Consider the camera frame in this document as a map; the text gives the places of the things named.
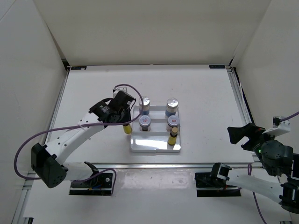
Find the yellow small bottle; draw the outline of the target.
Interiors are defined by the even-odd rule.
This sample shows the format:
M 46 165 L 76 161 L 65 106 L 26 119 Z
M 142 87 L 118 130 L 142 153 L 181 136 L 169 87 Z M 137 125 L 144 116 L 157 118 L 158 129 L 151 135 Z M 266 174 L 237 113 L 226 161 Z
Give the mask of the yellow small bottle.
M 168 138 L 168 144 L 173 146 L 176 144 L 176 140 L 177 140 L 177 136 L 178 136 L 178 128 L 177 127 L 173 127 L 170 131 L 170 135 Z
M 130 124 L 124 125 L 123 126 L 123 131 L 125 134 L 131 134 L 132 133 L 132 127 Z

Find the blue-label bead jar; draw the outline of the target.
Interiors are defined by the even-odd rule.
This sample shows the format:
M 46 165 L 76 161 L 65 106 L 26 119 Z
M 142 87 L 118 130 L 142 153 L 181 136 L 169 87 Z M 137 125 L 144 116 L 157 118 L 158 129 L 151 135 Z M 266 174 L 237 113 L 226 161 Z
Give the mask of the blue-label bead jar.
M 139 99 L 139 112 L 142 112 L 142 115 L 149 116 L 150 113 L 150 99 L 147 96 L 142 96 L 142 99 Z
M 178 100 L 176 98 L 169 98 L 166 102 L 165 116 L 168 118 L 176 115 L 178 109 Z

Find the spice jar red label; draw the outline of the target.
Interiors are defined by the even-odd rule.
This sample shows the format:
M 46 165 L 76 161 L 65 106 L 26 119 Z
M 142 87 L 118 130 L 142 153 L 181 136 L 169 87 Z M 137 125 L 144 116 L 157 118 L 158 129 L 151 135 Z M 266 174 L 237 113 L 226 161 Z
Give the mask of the spice jar red label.
M 180 124 L 179 117 L 176 115 L 171 115 L 168 117 L 166 130 L 170 132 L 172 128 L 178 127 L 179 124 Z
M 139 126 L 141 131 L 149 131 L 151 125 L 151 118 L 148 115 L 142 115 L 139 118 Z

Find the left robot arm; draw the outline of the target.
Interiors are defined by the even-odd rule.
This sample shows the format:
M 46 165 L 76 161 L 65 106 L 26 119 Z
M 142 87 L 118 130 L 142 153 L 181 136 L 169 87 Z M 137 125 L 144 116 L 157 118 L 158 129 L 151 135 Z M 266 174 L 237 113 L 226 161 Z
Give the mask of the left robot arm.
M 92 187 L 98 181 L 98 171 L 88 163 L 66 163 L 66 159 L 83 143 L 108 126 L 128 126 L 131 123 L 130 106 L 136 99 L 118 90 L 113 98 L 93 105 L 74 128 L 44 145 L 31 148 L 31 167 L 48 188 L 63 181 L 82 181 Z

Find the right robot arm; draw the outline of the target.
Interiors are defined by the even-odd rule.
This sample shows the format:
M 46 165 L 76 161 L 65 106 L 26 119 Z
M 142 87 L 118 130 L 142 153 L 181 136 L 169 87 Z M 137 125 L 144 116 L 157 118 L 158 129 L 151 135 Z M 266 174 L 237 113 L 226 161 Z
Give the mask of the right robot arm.
M 224 187 L 227 184 L 247 189 L 277 202 L 286 211 L 297 214 L 299 179 L 291 176 L 293 148 L 275 139 L 290 132 L 289 121 L 278 119 L 277 123 L 267 130 L 253 123 L 243 127 L 228 127 L 227 130 L 232 144 L 237 144 L 243 137 L 248 138 L 241 146 L 242 149 L 254 152 L 268 175 L 286 175 L 287 181 L 281 184 L 269 182 L 251 175 L 242 175 L 223 163 L 215 163 L 209 176 L 211 184 L 215 187 Z

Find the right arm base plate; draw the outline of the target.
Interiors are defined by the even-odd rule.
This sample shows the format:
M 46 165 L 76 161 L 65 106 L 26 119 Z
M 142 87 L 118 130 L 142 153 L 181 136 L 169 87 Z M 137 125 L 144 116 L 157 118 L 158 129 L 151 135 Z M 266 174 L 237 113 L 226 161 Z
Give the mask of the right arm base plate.
M 197 197 L 240 197 L 241 188 L 227 185 L 220 178 L 211 177 L 208 172 L 195 173 Z

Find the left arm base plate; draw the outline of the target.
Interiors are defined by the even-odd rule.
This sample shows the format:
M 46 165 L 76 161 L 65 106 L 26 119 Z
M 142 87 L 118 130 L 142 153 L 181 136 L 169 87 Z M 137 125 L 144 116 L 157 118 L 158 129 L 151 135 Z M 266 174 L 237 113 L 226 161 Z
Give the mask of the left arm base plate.
M 71 182 L 69 195 L 71 196 L 112 196 L 117 173 L 108 168 L 99 171 L 99 175 L 86 182 Z

